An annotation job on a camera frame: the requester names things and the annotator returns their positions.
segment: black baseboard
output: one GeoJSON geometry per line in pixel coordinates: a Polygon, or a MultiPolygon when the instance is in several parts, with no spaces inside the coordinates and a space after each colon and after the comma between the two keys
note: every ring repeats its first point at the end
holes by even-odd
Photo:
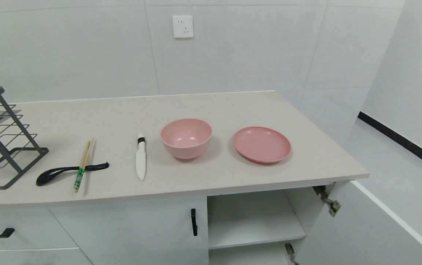
{"type": "Polygon", "coordinates": [[[371,127],[377,129],[379,132],[386,135],[396,143],[400,144],[409,152],[415,154],[418,158],[422,159],[422,148],[420,148],[415,143],[409,141],[408,139],[404,138],[401,134],[398,134],[396,131],[393,131],[390,128],[384,126],[383,124],[363,112],[359,113],[358,118],[364,121],[366,124],[370,125],[371,127]]]}

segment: cabinet door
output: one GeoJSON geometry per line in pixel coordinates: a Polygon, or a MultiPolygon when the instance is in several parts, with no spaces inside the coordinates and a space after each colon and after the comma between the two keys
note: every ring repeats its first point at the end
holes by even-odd
{"type": "Polygon", "coordinates": [[[6,228],[15,231],[8,238],[0,238],[0,250],[77,246],[47,208],[0,209],[0,235],[6,228]]]}
{"type": "Polygon", "coordinates": [[[208,264],[206,196],[50,209],[94,265],[208,264]]]}
{"type": "Polygon", "coordinates": [[[0,250],[0,265],[91,265],[91,262],[78,248],[0,250]]]}
{"type": "Polygon", "coordinates": [[[336,183],[329,198],[342,207],[334,218],[324,207],[296,254],[301,265],[422,264],[422,237],[360,183],[336,183]]]}

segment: pink bowl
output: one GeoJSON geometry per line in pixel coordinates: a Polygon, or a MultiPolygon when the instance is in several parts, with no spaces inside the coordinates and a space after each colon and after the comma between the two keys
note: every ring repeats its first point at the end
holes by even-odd
{"type": "Polygon", "coordinates": [[[171,155],[180,159],[197,158],[210,144],[211,126],[198,119],[181,119],[167,124],[160,138],[171,155]]]}

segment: plate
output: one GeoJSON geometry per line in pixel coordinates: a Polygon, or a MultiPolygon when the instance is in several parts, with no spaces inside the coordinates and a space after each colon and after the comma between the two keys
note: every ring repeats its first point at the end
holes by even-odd
{"type": "Polygon", "coordinates": [[[280,162],[291,151],[290,141],[283,134],[265,127],[239,130],[234,135],[233,144],[243,157],[265,164],[280,162]]]}

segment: open cabinet door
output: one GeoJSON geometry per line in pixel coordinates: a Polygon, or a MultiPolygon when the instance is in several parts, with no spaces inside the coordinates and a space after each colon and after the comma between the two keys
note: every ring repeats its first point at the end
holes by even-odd
{"type": "Polygon", "coordinates": [[[324,207],[296,254],[300,265],[422,264],[422,237],[360,183],[336,183],[329,198],[342,207],[335,217],[324,207]]]}

